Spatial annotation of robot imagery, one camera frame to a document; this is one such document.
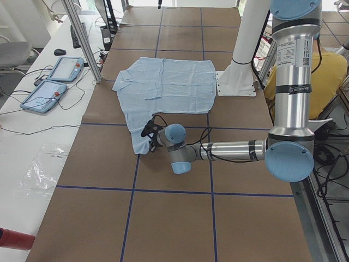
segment yellow fabric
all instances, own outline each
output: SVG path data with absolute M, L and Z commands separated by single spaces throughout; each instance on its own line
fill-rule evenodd
M 318 65 L 320 56 L 312 56 L 312 70 Z M 309 119 L 316 119 L 323 108 L 335 96 L 347 73 L 347 61 L 341 55 L 326 52 L 322 54 L 320 67 L 311 75 L 310 110 Z M 271 114 L 275 116 L 275 87 L 276 87 L 276 67 L 273 68 L 264 96 L 268 107 L 272 106 Z

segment black mouse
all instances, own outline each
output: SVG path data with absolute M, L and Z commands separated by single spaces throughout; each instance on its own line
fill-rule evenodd
M 64 49 L 60 49 L 60 48 L 58 48 L 58 49 L 56 49 L 54 52 L 53 52 L 53 54 L 55 55 L 55 56 L 63 56 L 63 55 L 65 55 L 67 52 L 64 50 Z

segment label on robot arm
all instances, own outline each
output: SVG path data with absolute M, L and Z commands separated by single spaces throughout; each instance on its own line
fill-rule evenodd
M 296 67 L 311 67 L 310 48 L 310 38 L 297 39 Z
M 289 41 L 278 45 L 276 52 L 276 66 L 294 66 L 296 64 L 296 41 Z

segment blue framed device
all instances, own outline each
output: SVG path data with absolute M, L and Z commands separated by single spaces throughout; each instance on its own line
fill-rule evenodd
M 83 68 L 82 57 L 60 57 L 47 77 L 58 82 L 73 82 Z
M 64 83 L 43 80 L 20 104 L 20 107 L 39 113 L 46 113 L 53 108 L 66 91 L 67 85 Z

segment red cup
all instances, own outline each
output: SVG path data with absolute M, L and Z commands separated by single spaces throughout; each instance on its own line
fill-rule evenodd
M 29 250 L 34 240 L 35 236 L 0 228 L 0 247 Z

